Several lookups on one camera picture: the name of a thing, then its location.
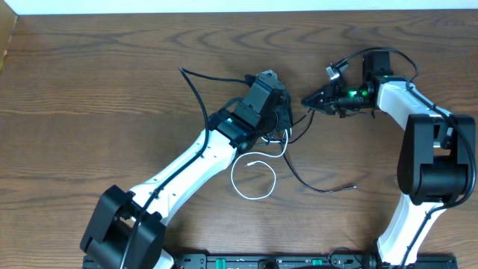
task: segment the black cable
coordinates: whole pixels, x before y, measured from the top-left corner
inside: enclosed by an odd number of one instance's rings
[[[291,127],[294,127],[297,123],[300,123],[301,121],[303,121],[305,119],[305,117],[307,117],[307,115],[312,111],[312,109],[309,109],[305,114],[304,116],[302,116],[299,120],[297,120],[295,123],[292,123],[292,126]]]
[[[281,143],[281,149],[283,150],[284,149],[284,142],[282,141]],[[353,190],[353,189],[356,189],[357,186],[355,185],[350,185],[350,186],[346,186],[346,187],[342,187],[342,188],[336,188],[336,189],[332,189],[332,190],[321,190],[321,189],[317,189],[317,188],[314,188],[310,185],[308,185],[307,183],[305,183],[299,176],[299,174],[297,173],[297,171],[295,170],[294,166],[292,166],[292,164],[289,162],[288,158],[287,158],[287,153],[284,152],[284,160],[285,160],[285,163],[289,166],[289,169],[291,170],[291,172],[293,173],[293,175],[296,177],[296,179],[302,183],[302,185],[306,186],[308,189],[310,190],[313,190],[313,191],[316,191],[318,193],[321,193],[321,194],[332,194],[332,193],[336,193],[336,192],[339,192],[339,191],[348,191],[348,190]]]
[[[311,119],[308,121],[308,125],[307,125],[307,127],[305,127],[305,130],[301,134],[299,134],[299,136],[296,137],[294,140],[290,141],[289,144],[295,143],[297,140],[299,140],[308,131],[309,128],[311,128],[312,120],[314,120],[314,115],[315,115],[315,111],[312,111]]]
[[[364,115],[367,115],[367,116],[370,116],[372,119],[375,119],[375,115],[373,113],[367,113],[367,112],[363,112],[363,111],[359,111],[359,112],[355,112],[355,113],[350,113],[350,114],[345,114],[345,117],[354,117],[354,116],[357,116],[359,114],[364,114]]]
[[[433,208],[432,210],[430,210],[429,212],[426,213],[425,219],[423,220],[422,224],[420,225],[420,228],[418,229],[418,231],[415,233],[415,236],[413,237],[412,242],[407,247],[405,255],[403,256],[402,262],[399,266],[399,268],[403,268],[405,266],[407,258],[409,257],[410,251],[412,250],[413,246],[417,242],[417,239],[420,236],[420,234],[422,233],[423,229],[425,228],[426,223],[428,222],[428,220],[431,219],[432,214],[437,212],[437,211],[440,211],[440,210],[450,209],[450,208],[454,208],[456,206],[459,206],[459,205],[463,204],[464,202],[466,202],[470,198],[471,194],[473,193],[476,181],[477,181],[477,163],[475,162],[474,149],[471,148],[470,141],[468,141],[468,139],[466,138],[462,129],[459,128],[455,124],[455,122],[450,118],[450,116],[446,115],[443,111],[438,109],[436,104],[426,101],[417,92],[415,92],[413,87],[410,87],[410,83],[415,78],[417,78],[418,75],[420,75],[420,70],[418,68],[418,65],[411,58],[409,58],[407,55],[405,55],[403,52],[401,52],[397,49],[382,48],[382,47],[363,49],[360,52],[356,52],[355,54],[350,55],[349,57],[340,60],[339,62],[337,62],[335,64],[335,66],[338,67],[338,66],[342,65],[343,63],[347,62],[348,60],[350,60],[351,58],[354,58],[358,55],[364,54],[365,52],[372,52],[372,51],[384,51],[384,52],[396,53],[396,54],[404,57],[415,68],[415,74],[412,76],[412,78],[406,80],[407,91],[409,91],[411,95],[413,95],[416,99],[418,99],[426,107],[428,107],[429,110],[434,111],[435,113],[439,114],[447,122],[447,124],[449,126],[451,126],[453,128],[453,130],[455,130],[455,132],[458,134],[458,136],[465,143],[465,148],[466,148],[468,158],[469,158],[469,161],[470,161],[470,165],[471,165],[471,186],[469,187],[469,189],[467,189],[467,192],[465,193],[465,195],[463,195],[463,197],[460,200],[452,202],[452,203],[447,204],[447,205],[439,206],[437,208]]]
[[[200,77],[200,78],[205,78],[205,79],[209,79],[209,80],[214,80],[214,81],[223,81],[223,82],[238,82],[238,83],[243,83],[243,84],[246,84],[246,85],[249,85],[246,81],[242,80],[242,79],[236,79],[236,78],[215,78],[215,77],[211,77],[209,75],[203,75],[203,74],[199,74],[199,73],[196,73],[196,72],[193,72],[193,71],[189,71],[187,69],[182,69],[184,72],[190,74],[190,75],[195,75],[197,77]]]
[[[163,183],[157,187],[152,194],[149,196],[148,200],[144,204],[143,208],[140,211],[140,214],[138,215],[138,218],[136,219],[136,222],[134,222],[133,229],[131,231],[130,237],[128,239],[128,242],[126,243],[126,248],[125,252],[122,255],[121,258],[121,263],[119,264],[119,269],[124,269],[125,263],[126,263],[126,257],[128,256],[129,249],[131,248],[131,243],[134,240],[134,237],[137,234],[138,226],[140,225],[141,221],[143,220],[143,216],[146,213],[146,210],[148,209],[149,205],[151,205],[152,201],[159,195],[159,192],[164,189],[164,187],[171,182],[178,174],[180,174],[184,169],[186,169],[188,166],[190,166],[197,158],[199,158],[203,152],[206,150],[209,142],[209,125],[208,125],[208,112],[206,111],[206,107],[204,106],[204,102],[202,102],[201,96],[199,95],[199,92],[196,90],[194,87],[193,83],[191,80],[187,77],[186,75],[186,70],[183,69],[182,67],[179,67],[179,72],[181,72],[182,76],[186,80],[186,82],[189,84],[189,87],[193,91],[194,95],[197,98],[197,101],[199,105],[201,106],[201,111],[202,111],[202,116],[204,117],[204,126],[205,126],[205,137],[204,137],[204,143],[202,145],[202,148],[195,154],[194,157],[192,157],[187,163],[183,164],[179,169],[177,169],[171,176],[169,176]]]
[[[359,259],[359,258],[357,258],[357,256],[353,253],[353,251],[350,250],[350,248],[348,248],[348,247],[336,247],[331,253],[329,253],[329,255],[327,256],[327,262],[329,263],[329,265],[331,265],[331,266],[333,266],[333,267],[335,267],[335,268],[340,268],[340,267],[335,266],[335,265],[332,264],[332,254],[333,254],[335,251],[337,251],[337,250],[346,250],[346,251],[349,252],[349,253],[353,256],[353,258],[360,264],[359,267],[353,268],[353,269],[359,269],[359,268],[362,268],[362,267],[364,266],[364,265],[362,264],[362,260]]]

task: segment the white wire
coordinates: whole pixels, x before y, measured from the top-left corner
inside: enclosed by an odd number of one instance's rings
[[[245,199],[248,199],[248,200],[259,200],[259,199],[263,199],[263,198],[266,198],[268,197],[269,195],[272,194],[272,192],[274,191],[274,188],[276,187],[276,181],[277,181],[277,177],[276,177],[276,171],[274,171],[274,169],[269,165],[267,164],[265,161],[252,161],[252,162],[249,162],[246,164],[246,166],[251,166],[251,165],[254,165],[254,164],[264,164],[265,166],[269,167],[269,169],[272,171],[273,175],[274,175],[274,183],[272,185],[272,188],[270,189],[269,193],[262,196],[262,197],[247,197],[245,196],[244,194],[242,194],[239,190],[238,190],[238,187],[236,187],[236,184],[234,183],[234,168],[236,167],[236,163],[239,161],[240,158],[244,157],[244,156],[247,156],[247,155],[252,155],[252,154],[259,154],[259,155],[263,155],[263,156],[266,156],[266,157],[270,157],[270,158],[279,158],[279,157],[282,157],[285,153],[285,150],[287,149],[287,144],[289,142],[289,135],[288,135],[288,132],[285,131],[285,146],[284,146],[284,149],[282,150],[281,154],[279,155],[269,155],[269,154],[266,154],[266,153],[263,153],[263,152],[248,152],[248,153],[244,153],[242,154],[241,156],[239,156],[235,161],[234,161],[234,164],[232,165],[232,169],[231,169],[231,183],[232,183],[232,187],[234,187],[234,189],[237,191],[237,193],[239,195],[241,195],[243,198]]]
[[[261,138],[264,142],[268,142],[268,143],[282,143],[282,141],[279,141],[279,140],[267,140],[264,137],[261,137]]]

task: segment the black bracket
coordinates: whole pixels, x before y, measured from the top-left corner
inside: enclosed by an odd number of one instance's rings
[[[229,138],[238,153],[249,151],[259,137],[291,126],[291,97],[283,83],[266,73],[255,77],[233,112],[222,108],[209,117],[209,128]]]
[[[347,63],[341,66],[331,65],[326,70],[331,81],[322,86],[317,92],[302,100],[306,108],[319,111],[327,115],[340,118],[347,117],[348,111],[359,111],[363,108],[375,108],[378,93],[376,80],[378,77],[393,75],[388,52],[370,52],[364,55],[362,62],[362,84],[357,87],[348,87],[342,72]]]
[[[140,206],[133,202],[133,193],[125,193],[116,185],[99,198],[93,216],[81,239],[80,248],[104,269],[120,266],[131,227],[121,218],[139,215]],[[137,234],[131,243],[125,261],[128,269],[150,269],[161,256],[166,226],[159,213],[145,213]]]
[[[475,122],[472,117],[450,115],[475,148]],[[449,149],[449,155],[435,156],[434,144]],[[471,165],[465,142],[442,118],[425,114],[409,115],[397,179],[400,190],[415,205],[422,202],[455,202],[471,187]]]

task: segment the wooden table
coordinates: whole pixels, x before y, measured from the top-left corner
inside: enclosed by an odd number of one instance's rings
[[[0,77],[0,268],[80,268],[79,242],[99,195],[155,175],[203,129],[177,68],[219,77],[273,69],[301,98],[328,83],[325,67],[369,46],[403,50],[421,68],[419,91],[478,116],[478,11],[22,16]],[[396,74],[412,68],[392,58]],[[350,61],[349,83],[361,64]],[[209,113],[248,89],[193,79]],[[304,125],[298,126],[299,133]],[[397,205],[402,129],[387,115],[317,115],[282,159],[270,198],[239,197],[229,170],[210,179],[167,230],[171,250],[322,253],[371,250]],[[268,192],[267,168],[239,167],[239,188]],[[422,253],[451,253],[478,268],[478,196],[443,214]]]

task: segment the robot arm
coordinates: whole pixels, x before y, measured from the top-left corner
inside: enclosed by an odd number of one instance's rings
[[[358,87],[347,87],[341,75],[347,62],[340,63],[327,68],[331,83],[302,100],[302,104],[329,115],[337,112],[341,118],[347,117],[348,111],[378,108],[405,130],[397,168],[402,194],[388,228],[377,241],[377,258],[384,265],[415,263],[420,244],[444,209],[431,216],[427,213],[457,201],[461,194],[472,190],[473,185],[471,158],[465,150],[465,141],[442,115],[465,133],[472,149],[474,120],[434,106],[413,83],[394,76],[388,52],[377,49],[364,55],[363,84]],[[435,156],[434,148],[449,149],[450,154]]]
[[[169,269],[173,266],[171,255],[160,251],[166,226],[173,215],[208,179],[226,169],[236,155],[249,151],[259,137],[291,127],[291,98],[276,74],[272,71],[258,74],[250,86],[245,99],[232,100],[238,102],[233,112],[227,110],[233,103],[229,102],[212,114],[208,119],[209,129],[202,131],[193,145],[159,174],[128,192],[114,185],[103,193],[80,244],[89,257],[104,269],[117,269],[131,238],[126,268]],[[201,157],[160,190],[146,208],[132,237],[131,227],[122,219],[139,217],[154,191],[203,148],[206,132],[209,139]]]

